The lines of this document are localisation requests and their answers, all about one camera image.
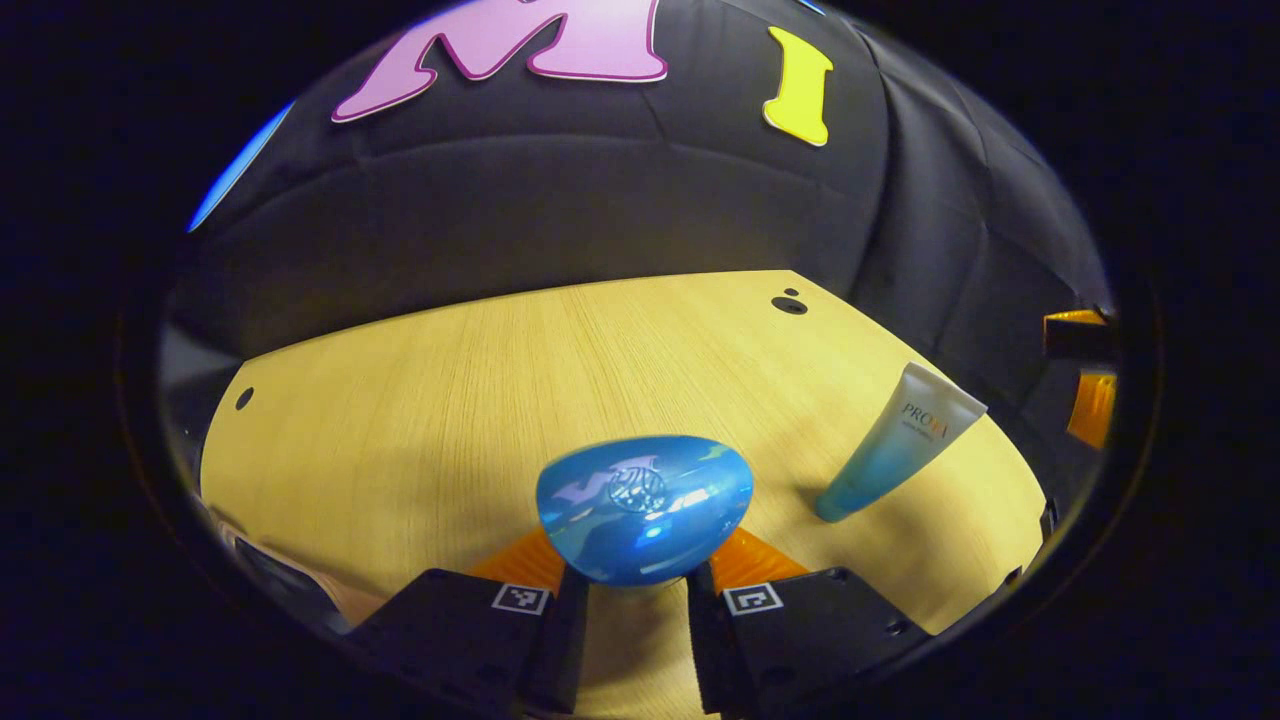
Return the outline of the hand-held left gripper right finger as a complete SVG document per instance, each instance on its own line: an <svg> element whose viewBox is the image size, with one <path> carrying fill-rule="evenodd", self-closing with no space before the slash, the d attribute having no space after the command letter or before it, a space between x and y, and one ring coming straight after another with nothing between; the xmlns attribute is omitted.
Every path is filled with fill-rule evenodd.
<svg viewBox="0 0 1280 720"><path fill-rule="evenodd" d="M931 639L852 570L809 570L744 529L686 582L710 715L836 715Z"/></svg>

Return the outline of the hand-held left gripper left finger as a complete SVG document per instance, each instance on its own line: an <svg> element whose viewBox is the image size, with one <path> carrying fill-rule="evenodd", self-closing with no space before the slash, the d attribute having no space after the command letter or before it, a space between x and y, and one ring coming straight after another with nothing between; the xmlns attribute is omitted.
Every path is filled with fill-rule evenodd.
<svg viewBox="0 0 1280 720"><path fill-rule="evenodd" d="M466 716L571 714L589 591L534 530L468 571L428 569L346 642L378 671Z"/></svg>

